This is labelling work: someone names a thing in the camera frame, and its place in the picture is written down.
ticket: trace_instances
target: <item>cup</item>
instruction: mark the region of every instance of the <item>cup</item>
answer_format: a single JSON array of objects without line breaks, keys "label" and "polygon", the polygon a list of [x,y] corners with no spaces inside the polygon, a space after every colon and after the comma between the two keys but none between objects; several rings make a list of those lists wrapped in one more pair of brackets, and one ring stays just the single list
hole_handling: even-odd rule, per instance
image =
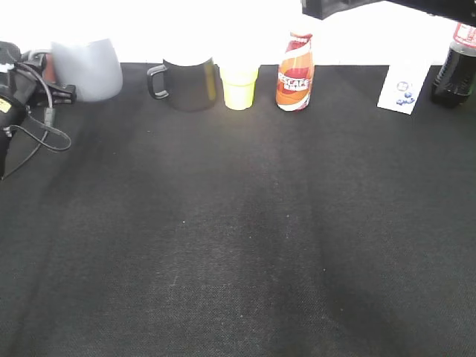
[{"label": "cup", "polygon": [[254,85],[258,67],[220,67],[225,105],[233,110],[244,110],[253,105]]},{"label": "cup", "polygon": [[[164,75],[164,89],[155,91],[153,78]],[[195,65],[177,65],[167,60],[147,71],[147,88],[154,99],[167,99],[175,109],[194,112],[216,102],[215,66],[210,58]]]},{"label": "cup", "polygon": [[49,54],[54,63],[54,74],[45,72],[49,80],[62,85],[76,86],[80,102],[96,102],[117,95],[122,89],[123,75],[118,56],[110,39],[90,42],[52,42],[51,50],[36,50],[28,59],[38,54]]}]

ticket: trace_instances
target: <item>dark plastic bottle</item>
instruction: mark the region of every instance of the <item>dark plastic bottle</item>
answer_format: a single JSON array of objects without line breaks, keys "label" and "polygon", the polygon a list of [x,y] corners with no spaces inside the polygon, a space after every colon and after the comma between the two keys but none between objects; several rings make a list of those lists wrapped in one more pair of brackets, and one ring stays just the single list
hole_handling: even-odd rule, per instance
[{"label": "dark plastic bottle", "polygon": [[448,108],[466,102],[476,75],[476,29],[458,24],[448,58],[431,87],[431,101]]}]

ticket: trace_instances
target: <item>black cable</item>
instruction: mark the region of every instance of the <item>black cable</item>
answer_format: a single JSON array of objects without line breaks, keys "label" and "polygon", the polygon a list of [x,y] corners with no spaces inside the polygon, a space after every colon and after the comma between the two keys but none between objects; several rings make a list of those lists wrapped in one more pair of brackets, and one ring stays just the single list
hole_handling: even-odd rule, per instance
[{"label": "black cable", "polygon": [[[45,132],[43,133],[43,136],[42,136],[42,141],[45,141],[46,138],[48,137],[48,130],[45,130]],[[5,180],[8,176],[12,176],[16,171],[18,171],[19,169],[21,169],[32,157],[34,157],[36,155],[36,153],[38,152],[39,148],[42,147],[41,144],[37,144],[35,146],[35,148],[33,149],[32,152],[30,152],[30,155],[28,155],[26,158],[23,159],[22,162],[20,162],[18,165],[15,166],[14,169],[12,169],[9,173],[7,173],[6,175],[3,176],[3,179],[2,180]]]},{"label": "black cable", "polygon": [[[16,62],[16,65],[19,66],[20,68],[30,72],[40,82],[40,84],[42,85],[42,87],[44,88],[44,90],[46,92],[46,97],[48,99],[48,108],[52,109],[53,108],[53,97],[51,96],[51,91],[48,88],[48,84],[46,84],[46,82],[43,80],[42,76],[37,74],[32,68],[28,67],[27,65],[25,65],[23,63]],[[48,137],[48,134],[49,134],[49,131],[45,130],[45,132],[43,133],[43,136],[41,138],[41,141],[35,146],[35,148],[30,153],[30,155],[28,155],[22,162],[20,162],[18,165],[16,165],[16,167],[13,170],[11,170],[9,173],[4,175],[2,179],[5,180],[8,176],[13,175],[16,171],[18,171],[21,167],[23,167],[27,162],[29,162],[29,160],[32,157],[34,157],[35,154],[38,152],[39,148],[42,147],[41,142],[44,142],[46,140],[46,138]]]},{"label": "black cable", "polygon": [[40,123],[41,124],[41,127],[45,130],[48,130],[49,132],[53,133],[53,134],[56,134],[56,135],[59,135],[61,136],[62,138],[64,138],[65,140],[67,140],[67,144],[65,147],[53,147],[51,146],[50,144],[47,144],[45,143],[42,139],[36,137],[34,134],[32,134],[31,132],[29,132],[28,130],[26,130],[23,126],[20,126],[20,125],[10,125],[9,128],[10,128],[10,131],[13,131],[13,129],[16,129],[16,130],[21,130],[23,131],[26,135],[28,135],[30,138],[32,138],[33,140],[35,140],[39,145],[43,145],[44,147],[46,147],[47,149],[51,150],[51,151],[54,151],[54,152],[62,152],[62,151],[66,151],[67,149],[69,149],[71,147],[71,138],[65,134],[64,132],[62,132],[61,130],[58,130],[58,129],[55,129],[55,128],[52,128],[52,127],[49,127],[49,126],[46,126],[45,124],[37,121],[36,119],[33,119],[32,117],[30,117],[30,119],[36,121],[37,123]]}]

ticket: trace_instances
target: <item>paper card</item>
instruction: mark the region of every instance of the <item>paper card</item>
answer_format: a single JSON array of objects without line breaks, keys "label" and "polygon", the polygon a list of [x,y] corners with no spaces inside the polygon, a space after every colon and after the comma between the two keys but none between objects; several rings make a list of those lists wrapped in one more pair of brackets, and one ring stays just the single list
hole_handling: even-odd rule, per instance
[{"label": "paper card", "polygon": [[430,70],[431,62],[398,63],[388,68],[380,93],[379,108],[411,114]]}]

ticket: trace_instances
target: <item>bottle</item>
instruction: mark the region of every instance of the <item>bottle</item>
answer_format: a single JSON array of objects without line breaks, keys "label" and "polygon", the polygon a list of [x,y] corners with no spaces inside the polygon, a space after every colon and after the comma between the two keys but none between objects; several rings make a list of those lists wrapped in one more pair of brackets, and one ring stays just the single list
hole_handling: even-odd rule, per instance
[{"label": "bottle", "polygon": [[431,87],[431,101],[454,108],[472,93],[476,74],[476,28],[458,24],[448,58]]},{"label": "bottle", "polygon": [[311,52],[312,34],[291,32],[284,60],[277,74],[276,103],[287,112],[302,110],[311,97],[314,62]]}]

